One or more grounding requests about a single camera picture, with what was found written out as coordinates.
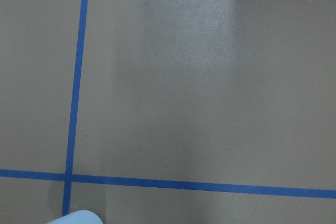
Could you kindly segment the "light blue cup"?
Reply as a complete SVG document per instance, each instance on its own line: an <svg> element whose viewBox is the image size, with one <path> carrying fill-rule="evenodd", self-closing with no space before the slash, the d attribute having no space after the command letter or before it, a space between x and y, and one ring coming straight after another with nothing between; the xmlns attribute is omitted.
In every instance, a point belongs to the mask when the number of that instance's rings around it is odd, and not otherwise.
<svg viewBox="0 0 336 224"><path fill-rule="evenodd" d="M103 224L103 222L92 211L79 210L52 220L47 224Z"/></svg>

